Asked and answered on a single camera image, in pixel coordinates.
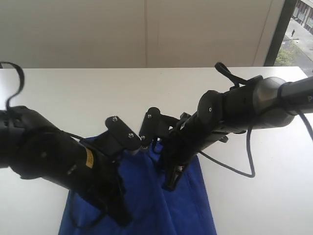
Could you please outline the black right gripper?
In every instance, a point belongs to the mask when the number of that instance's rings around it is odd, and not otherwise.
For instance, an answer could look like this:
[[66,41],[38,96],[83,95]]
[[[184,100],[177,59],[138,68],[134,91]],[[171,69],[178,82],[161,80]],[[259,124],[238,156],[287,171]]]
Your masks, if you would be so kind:
[[215,142],[227,142],[229,132],[215,131],[214,121],[204,121],[195,112],[181,117],[162,142],[161,162],[165,172],[163,188],[174,191],[194,157]]

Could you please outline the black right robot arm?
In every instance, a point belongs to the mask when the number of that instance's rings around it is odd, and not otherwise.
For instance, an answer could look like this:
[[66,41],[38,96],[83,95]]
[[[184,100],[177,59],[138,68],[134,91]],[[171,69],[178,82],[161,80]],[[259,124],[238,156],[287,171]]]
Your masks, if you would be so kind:
[[163,142],[164,188],[176,189],[184,171],[201,151],[229,134],[250,137],[253,129],[280,128],[313,111],[313,79],[287,82],[255,77],[225,93],[209,90],[194,114],[184,113]]

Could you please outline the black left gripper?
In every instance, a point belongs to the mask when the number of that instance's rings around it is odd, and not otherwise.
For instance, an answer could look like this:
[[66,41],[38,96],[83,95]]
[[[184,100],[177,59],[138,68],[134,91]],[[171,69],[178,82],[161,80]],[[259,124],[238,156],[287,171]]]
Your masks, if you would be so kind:
[[[69,189],[69,217],[75,227],[95,227],[109,217],[126,227],[132,216],[126,206],[125,187],[119,163],[90,145],[74,141],[66,145],[66,188]],[[78,221],[75,198],[80,197],[98,210],[89,222]]]

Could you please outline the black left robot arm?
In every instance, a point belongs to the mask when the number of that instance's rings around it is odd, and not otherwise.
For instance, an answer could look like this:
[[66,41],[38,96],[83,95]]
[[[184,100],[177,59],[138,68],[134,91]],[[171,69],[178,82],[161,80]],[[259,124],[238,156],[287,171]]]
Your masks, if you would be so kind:
[[90,225],[109,216],[119,226],[130,224],[125,187],[118,173],[123,147],[110,132],[76,141],[38,112],[15,106],[0,113],[0,165],[22,179],[44,178],[67,188],[100,211]]

